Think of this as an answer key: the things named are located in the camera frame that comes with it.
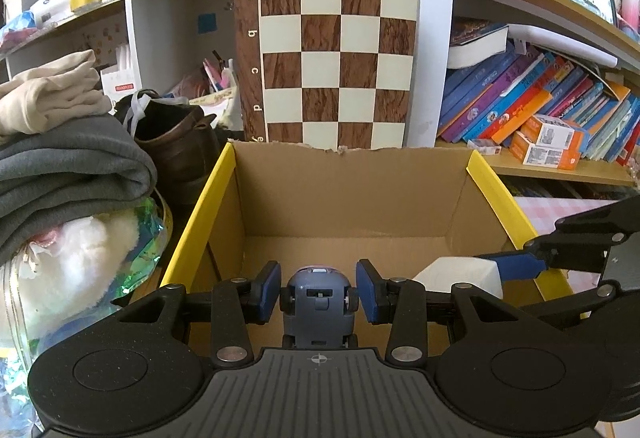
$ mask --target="white block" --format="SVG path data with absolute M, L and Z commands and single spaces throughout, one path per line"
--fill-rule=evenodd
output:
M 414 281 L 423 284 L 429 291 L 446 293 L 451 292 L 451 286 L 455 283 L 471 283 L 502 299 L 498 265 L 490 259 L 438 258 L 416 275 Z

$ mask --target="beige fabric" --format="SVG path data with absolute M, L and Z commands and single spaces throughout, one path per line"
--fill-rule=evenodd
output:
M 93 50 L 75 52 L 18 73 L 0 85 L 0 143 L 15 133 L 44 133 L 62 123 L 101 115 L 111 101 L 95 90 Z

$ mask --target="open box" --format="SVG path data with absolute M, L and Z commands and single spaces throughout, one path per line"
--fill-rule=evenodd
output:
M 286 283 L 305 265 L 341 270 L 354 285 L 368 258 L 383 277 L 414 277 L 440 256 L 522 248 L 535 230 L 476 151 L 402 148 L 340 153 L 296 144 L 225 146 L 178 243 L 162 284 L 206 291 L 218 280 L 255 277 L 270 259 Z M 507 281 L 515 306 L 571 294 L 560 271 Z M 356 314 L 360 346 L 383 353 L 388 326 Z M 282 314 L 249 328 L 255 352 L 280 346 Z M 194 325 L 190 345 L 207 354 L 208 328 Z M 429 328 L 430 353 L 448 344 Z

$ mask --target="purple book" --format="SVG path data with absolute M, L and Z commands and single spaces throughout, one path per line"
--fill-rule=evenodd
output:
M 529 45 L 527 54 L 518 57 L 515 62 L 504 72 L 495 83 L 490 86 L 482 95 L 462 112 L 449 128 L 445 129 L 441 137 L 446 142 L 458 142 L 464 134 L 466 128 L 478 118 L 478 113 L 482 113 L 489 107 L 498 96 L 504 92 L 509 85 L 515 81 L 536 58 L 540 55 L 535 47 Z

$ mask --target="chessboard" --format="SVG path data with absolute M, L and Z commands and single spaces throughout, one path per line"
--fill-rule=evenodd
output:
M 234 0 L 246 140 L 401 147 L 418 0 Z

